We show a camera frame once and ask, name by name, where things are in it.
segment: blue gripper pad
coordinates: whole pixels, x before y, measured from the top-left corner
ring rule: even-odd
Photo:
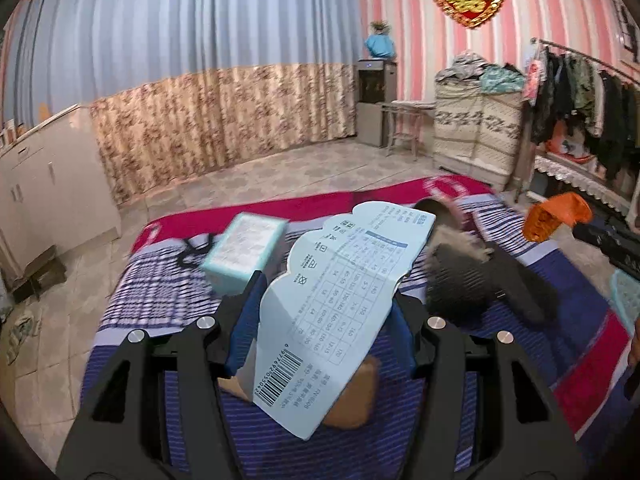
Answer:
[[[417,367],[415,363],[414,338],[395,297],[385,325],[391,336],[391,344],[398,359],[398,365],[406,370],[409,377],[413,377]]]
[[[230,377],[236,375],[238,368],[244,365],[251,342],[258,335],[260,301],[262,300],[262,295],[265,290],[267,290],[267,278],[263,273],[256,271],[249,280],[249,283],[247,283],[242,294],[238,296],[226,296],[218,307],[216,313],[216,317],[218,318],[232,314],[231,312],[221,312],[221,309],[233,309],[235,311],[240,309],[240,314],[229,335],[229,352],[225,369]]]

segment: blue curtain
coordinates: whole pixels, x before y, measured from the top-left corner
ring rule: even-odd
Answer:
[[[207,69],[354,64],[358,0],[23,0],[3,119],[33,126],[144,83]]]

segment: metal screw head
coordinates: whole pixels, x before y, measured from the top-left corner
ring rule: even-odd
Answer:
[[[441,317],[431,316],[427,320],[427,325],[429,325],[434,330],[441,330],[447,325],[447,322],[444,321],[444,319],[442,319]]]
[[[203,330],[208,330],[215,324],[216,320],[211,316],[202,316],[199,320],[196,321],[196,325],[198,326],[198,328],[201,328]]]
[[[127,339],[129,340],[130,343],[139,343],[144,338],[145,338],[145,333],[139,328],[132,330],[131,332],[129,332],[129,335],[127,335]]]
[[[513,334],[511,332],[508,332],[507,330],[500,330],[500,332],[498,332],[497,337],[498,337],[498,341],[500,341],[505,345],[513,343]]]

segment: tiled floor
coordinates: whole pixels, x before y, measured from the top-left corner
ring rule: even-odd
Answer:
[[[8,330],[0,334],[0,397],[34,450],[54,468],[78,412],[84,366],[108,295],[122,272],[127,253],[151,220],[188,209],[306,196],[338,190],[389,186],[435,174],[431,159],[414,161],[398,149],[383,150],[342,140],[289,152],[153,190],[122,208],[122,237],[86,244],[65,259],[67,280],[40,302],[20,305],[7,325],[25,310],[42,316],[40,335],[24,343],[15,363],[6,365]],[[569,258],[608,296],[612,267],[600,251],[573,240],[570,231],[555,235]]]

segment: barcode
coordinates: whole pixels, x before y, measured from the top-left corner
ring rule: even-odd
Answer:
[[[273,406],[300,369],[301,364],[302,359],[283,348],[276,363],[256,388],[255,394],[266,402],[269,407]]]

